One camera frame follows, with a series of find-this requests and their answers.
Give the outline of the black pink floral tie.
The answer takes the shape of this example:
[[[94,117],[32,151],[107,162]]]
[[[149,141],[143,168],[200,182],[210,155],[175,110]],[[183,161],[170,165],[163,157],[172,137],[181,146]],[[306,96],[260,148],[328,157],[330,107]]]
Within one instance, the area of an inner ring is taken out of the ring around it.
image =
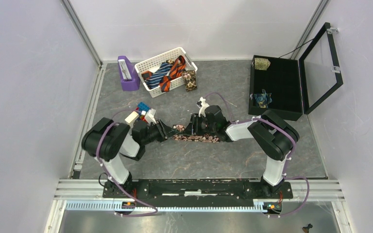
[[[204,134],[204,135],[189,135],[184,134],[183,131],[186,129],[184,125],[173,125],[173,129],[179,133],[172,137],[176,141],[192,141],[192,142],[204,142],[204,143],[219,143],[220,139],[216,135]]]

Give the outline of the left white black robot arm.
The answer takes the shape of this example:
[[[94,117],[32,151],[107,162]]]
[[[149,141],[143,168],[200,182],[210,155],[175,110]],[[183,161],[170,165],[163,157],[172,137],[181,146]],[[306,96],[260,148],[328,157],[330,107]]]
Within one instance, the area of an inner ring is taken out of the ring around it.
[[[164,142],[179,134],[161,120],[155,123],[137,121],[133,127],[103,117],[82,138],[81,147],[107,169],[108,180],[115,185],[114,191],[122,198],[133,192],[132,175],[123,165],[121,156],[138,161],[145,153],[146,145]]]

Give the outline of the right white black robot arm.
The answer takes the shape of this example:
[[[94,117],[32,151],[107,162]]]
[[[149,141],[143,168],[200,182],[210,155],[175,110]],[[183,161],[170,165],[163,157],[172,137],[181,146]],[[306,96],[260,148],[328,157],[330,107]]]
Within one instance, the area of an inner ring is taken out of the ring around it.
[[[281,191],[285,167],[296,149],[299,133],[272,110],[247,121],[228,121],[217,105],[192,114],[190,123],[181,130],[184,138],[235,142],[253,138],[267,155],[266,169],[261,177],[261,192],[274,198]]]

